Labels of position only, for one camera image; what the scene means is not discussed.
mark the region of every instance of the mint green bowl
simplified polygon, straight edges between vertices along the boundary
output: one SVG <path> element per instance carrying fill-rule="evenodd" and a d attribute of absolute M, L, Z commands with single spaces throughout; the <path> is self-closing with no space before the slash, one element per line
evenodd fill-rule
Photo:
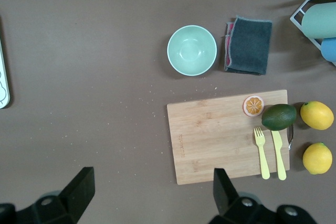
<path fill-rule="evenodd" d="M 198 76 L 215 62 L 217 45 L 205 28 L 184 26 L 170 38 L 167 54 L 170 64 L 177 72 L 186 76 Z"/>

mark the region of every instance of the wood grain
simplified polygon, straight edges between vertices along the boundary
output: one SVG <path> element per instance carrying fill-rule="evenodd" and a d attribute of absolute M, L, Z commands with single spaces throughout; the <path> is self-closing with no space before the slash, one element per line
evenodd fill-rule
<path fill-rule="evenodd" d="M 276 172 L 271 132 L 261 124 L 261 115 L 247 116 L 243 102 L 259 95 L 265 106 L 288 103 L 287 90 L 234 95 L 167 105 L 176 180 L 179 185 L 213 180 L 214 168 L 224 168 L 230 178 L 260 174 L 258 147 L 253 128 L 261 126 L 269 171 Z M 289 170 L 287 131 L 280 131 L 281 154 Z"/>

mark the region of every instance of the green avocado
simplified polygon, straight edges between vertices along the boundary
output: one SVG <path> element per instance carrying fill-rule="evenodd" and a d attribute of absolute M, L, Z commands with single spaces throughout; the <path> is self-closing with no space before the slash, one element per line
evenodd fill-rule
<path fill-rule="evenodd" d="M 261 123 L 271 131 L 281 131 L 296 120 L 296 108 L 288 104 L 275 104 L 267 108 L 261 116 Z"/>

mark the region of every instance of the knife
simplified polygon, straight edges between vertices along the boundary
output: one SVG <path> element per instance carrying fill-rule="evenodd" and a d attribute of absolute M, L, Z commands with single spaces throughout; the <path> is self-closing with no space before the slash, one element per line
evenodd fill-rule
<path fill-rule="evenodd" d="M 274 147 L 275 147 L 275 155 L 277 158 L 278 177 L 280 180 L 285 180 L 287 177 L 286 170 L 285 170 L 284 163 L 282 161 L 281 151 L 280 151 L 282 147 L 282 139 L 278 131 L 271 131 L 271 133 L 272 133 Z"/>

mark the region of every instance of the dried citrus slice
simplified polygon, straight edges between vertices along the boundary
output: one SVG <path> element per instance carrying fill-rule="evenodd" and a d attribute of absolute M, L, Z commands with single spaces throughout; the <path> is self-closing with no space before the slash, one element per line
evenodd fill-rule
<path fill-rule="evenodd" d="M 258 116 L 264 110 L 265 103 L 263 99 L 257 95 L 251 95 L 246 98 L 243 103 L 244 113 L 249 116 Z"/>

